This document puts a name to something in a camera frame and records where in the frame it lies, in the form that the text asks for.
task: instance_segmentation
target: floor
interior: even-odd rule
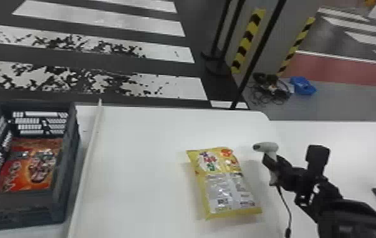
[[[227,108],[234,80],[208,75],[199,56],[218,19],[209,10],[200,0],[0,1],[0,98]]]
[[[376,20],[346,8],[322,7],[283,74],[306,77],[318,89],[284,105],[254,104],[272,120],[376,121]]]
[[[0,1],[0,98],[228,108],[237,84],[209,75],[200,57],[222,6],[203,0]],[[247,103],[237,108],[263,111],[272,120],[376,121],[376,20],[352,6],[320,8],[283,74],[291,76],[308,78],[318,92],[262,105],[245,91]]]

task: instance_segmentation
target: black cable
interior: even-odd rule
[[[284,237],[285,238],[290,238],[290,236],[291,236],[291,220],[292,220],[291,211],[290,211],[290,208],[289,208],[289,206],[287,205],[287,203],[286,203],[286,201],[284,199],[284,196],[282,195],[281,187],[279,185],[277,185],[277,191],[278,191],[278,194],[280,194],[282,203],[284,203],[284,206],[287,209],[287,212],[289,213],[289,224],[288,224],[288,226],[287,226],[287,228],[285,230]]]

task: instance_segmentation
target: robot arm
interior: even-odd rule
[[[376,238],[376,211],[366,203],[344,199],[339,189],[323,176],[330,154],[328,148],[309,146],[308,166],[304,169],[293,167],[276,155],[275,145],[257,143],[253,149],[264,152],[262,162],[276,176],[270,185],[296,194],[294,203],[318,225],[321,238]]]

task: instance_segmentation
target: blue container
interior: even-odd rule
[[[300,95],[312,95],[316,88],[304,77],[291,77],[290,84],[294,85],[294,92]]]

